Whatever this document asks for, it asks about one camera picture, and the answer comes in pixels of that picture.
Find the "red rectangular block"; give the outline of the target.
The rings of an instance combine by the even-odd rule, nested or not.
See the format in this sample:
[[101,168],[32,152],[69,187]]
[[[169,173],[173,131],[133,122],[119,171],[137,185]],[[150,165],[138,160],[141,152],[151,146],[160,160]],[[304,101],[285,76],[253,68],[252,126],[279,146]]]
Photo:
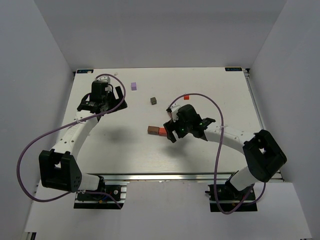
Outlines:
[[162,137],[166,137],[168,134],[167,134],[167,131],[164,127],[160,127],[158,130],[158,135],[162,136]]

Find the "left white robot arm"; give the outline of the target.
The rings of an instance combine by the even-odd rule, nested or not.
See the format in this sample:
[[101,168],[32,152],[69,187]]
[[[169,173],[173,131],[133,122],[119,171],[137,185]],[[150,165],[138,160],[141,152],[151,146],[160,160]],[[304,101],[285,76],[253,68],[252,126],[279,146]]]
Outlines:
[[103,177],[83,173],[77,164],[77,157],[103,113],[126,107],[121,87],[113,87],[109,76],[97,77],[91,84],[91,92],[81,99],[77,107],[75,124],[67,128],[51,150],[40,153],[38,159],[42,186],[71,193],[104,192]]

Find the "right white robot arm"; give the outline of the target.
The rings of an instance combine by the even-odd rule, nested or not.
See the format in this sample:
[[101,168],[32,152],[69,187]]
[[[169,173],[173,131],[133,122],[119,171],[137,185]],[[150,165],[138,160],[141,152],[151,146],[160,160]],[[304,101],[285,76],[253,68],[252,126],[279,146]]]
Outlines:
[[244,155],[246,166],[236,171],[225,186],[240,193],[257,183],[267,183],[287,162],[287,157],[267,130],[250,133],[232,127],[218,125],[213,118],[201,118],[190,105],[174,105],[166,110],[170,120],[164,123],[167,139],[177,139],[191,134],[197,139],[222,144]]

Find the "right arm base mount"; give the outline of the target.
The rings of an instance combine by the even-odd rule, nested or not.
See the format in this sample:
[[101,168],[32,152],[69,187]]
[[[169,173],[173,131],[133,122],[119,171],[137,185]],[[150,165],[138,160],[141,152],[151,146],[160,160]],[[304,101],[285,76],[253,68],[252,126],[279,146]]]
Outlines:
[[[240,193],[232,193],[230,190],[225,187],[224,184],[217,184],[217,197],[220,204],[220,207],[225,212],[230,212],[234,209],[239,202],[245,197],[250,187],[245,188]],[[208,185],[208,190],[205,191],[205,195],[209,198],[210,211],[212,213],[220,212],[216,199],[214,196],[214,185]],[[243,204],[236,210],[236,212],[257,212],[258,207],[256,203],[252,203],[256,200],[255,191],[251,189],[248,197],[245,199]]]

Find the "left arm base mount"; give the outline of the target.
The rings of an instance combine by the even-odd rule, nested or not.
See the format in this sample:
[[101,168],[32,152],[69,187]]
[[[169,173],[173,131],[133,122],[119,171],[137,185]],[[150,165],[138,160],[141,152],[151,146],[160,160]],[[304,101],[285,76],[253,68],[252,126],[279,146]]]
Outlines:
[[73,208],[85,210],[120,210],[126,199],[127,186],[123,184],[107,184],[104,194],[80,192],[75,196]]

